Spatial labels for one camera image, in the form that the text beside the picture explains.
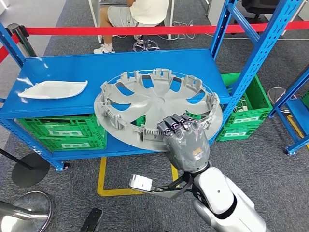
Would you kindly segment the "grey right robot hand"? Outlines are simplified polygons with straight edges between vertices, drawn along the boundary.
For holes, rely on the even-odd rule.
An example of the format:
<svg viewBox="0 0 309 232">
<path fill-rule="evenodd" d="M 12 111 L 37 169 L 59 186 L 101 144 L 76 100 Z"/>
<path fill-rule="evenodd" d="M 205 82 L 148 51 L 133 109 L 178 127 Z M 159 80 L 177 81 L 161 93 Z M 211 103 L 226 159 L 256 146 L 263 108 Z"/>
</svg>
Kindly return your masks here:
<svg viewBox="0 0 309 232">
<path fill-rule="evenodd" d="M 209 165 L 210 145 L 199 120 L 186 113 L 167 116 L 157 124 L 167 148 L 167 157 L 178 170 L 196 173 Z"/>
</svg>

